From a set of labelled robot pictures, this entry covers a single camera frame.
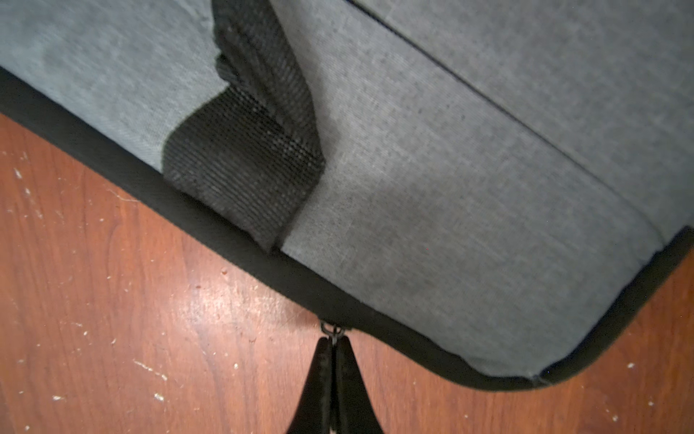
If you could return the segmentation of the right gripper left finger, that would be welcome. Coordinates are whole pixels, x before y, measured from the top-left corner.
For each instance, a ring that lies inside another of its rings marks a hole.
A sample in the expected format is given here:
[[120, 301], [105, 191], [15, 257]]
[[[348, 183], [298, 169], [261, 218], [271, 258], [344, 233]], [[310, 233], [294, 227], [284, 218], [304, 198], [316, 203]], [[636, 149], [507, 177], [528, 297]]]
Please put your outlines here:
[[329, 338], [318, 340], [294, 418], [287, 434], [331, 431], [334, 355]]

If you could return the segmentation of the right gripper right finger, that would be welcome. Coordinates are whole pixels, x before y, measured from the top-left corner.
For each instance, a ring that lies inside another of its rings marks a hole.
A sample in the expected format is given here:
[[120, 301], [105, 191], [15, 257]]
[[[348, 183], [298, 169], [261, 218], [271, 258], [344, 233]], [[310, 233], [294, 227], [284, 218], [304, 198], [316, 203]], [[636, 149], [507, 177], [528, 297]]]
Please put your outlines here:
[[333, 430], [338, 434], [383, 434], [354, 349], [347, 336], [334, 345]]

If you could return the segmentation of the grey laptop bag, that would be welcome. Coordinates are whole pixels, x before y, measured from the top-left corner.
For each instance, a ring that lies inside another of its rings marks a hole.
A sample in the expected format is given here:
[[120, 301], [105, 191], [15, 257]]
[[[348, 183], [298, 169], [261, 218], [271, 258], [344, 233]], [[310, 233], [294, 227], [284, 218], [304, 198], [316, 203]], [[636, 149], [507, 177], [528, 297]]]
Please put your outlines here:
[[1, 109], [482, 390], [580, 372], [693, 247], [690, 1], [5, 1]]

